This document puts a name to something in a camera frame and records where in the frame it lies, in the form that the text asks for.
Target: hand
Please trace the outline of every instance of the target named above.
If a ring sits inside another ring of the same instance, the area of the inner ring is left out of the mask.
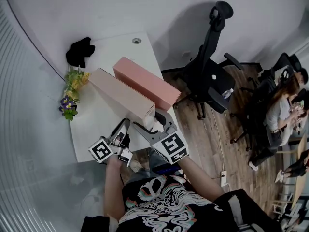
[[[118,155],[112,155],[108,158],[107,165],[120,169],[122,161],[119,160]]]
[[[303,114],[303,110],[300,107],[295,108],[295,110],[291,113],[293,118],[296,118]]]

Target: beige box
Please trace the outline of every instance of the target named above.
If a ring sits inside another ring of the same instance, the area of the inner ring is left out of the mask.
[[[149,130],[154,126],[155,103],[153,101],[101,68],[91,73],[89,81],[120,117],[126,117],[131,122],[136,121]]]
[[[169,83],[125,57],[113,69],[119,80],[152,100],[155,107],[163,111],[171,108],[181,94]]]

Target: white wall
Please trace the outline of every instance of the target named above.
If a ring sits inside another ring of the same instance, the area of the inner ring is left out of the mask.
[[[217,0],[9,0],[22,26],[62,72],[71,43],[145,30],[161,69],[182,67],[183,51],[197,52]],[[239,61],[261,59],[293,32],[307,0],[225,0],[234,9],[212,59],[229,52]]]
[[[259,59],[262,68],[270,69],[274,66],[283,52],[296,54],[302,67],[309,72],[309,0],[299,26]]]

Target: potted flower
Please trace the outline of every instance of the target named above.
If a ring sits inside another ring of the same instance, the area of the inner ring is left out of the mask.
[[[69,120],[78,114],[77,104],[79,103],[78,89],[88,83],[90,74],[83,72],[80,69],[75,70],[73,67],[67,72],[65,76],[66,86],[64,90],[64,97],[60,101],[59,111]]]

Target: gray shirt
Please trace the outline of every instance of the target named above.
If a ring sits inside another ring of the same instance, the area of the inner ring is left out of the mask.
[[[281,97],[266,113],[264,125],[268,125],[271,131],[278,129],[278,120],[285,120],[289,117],[290,105],[286,98]]]

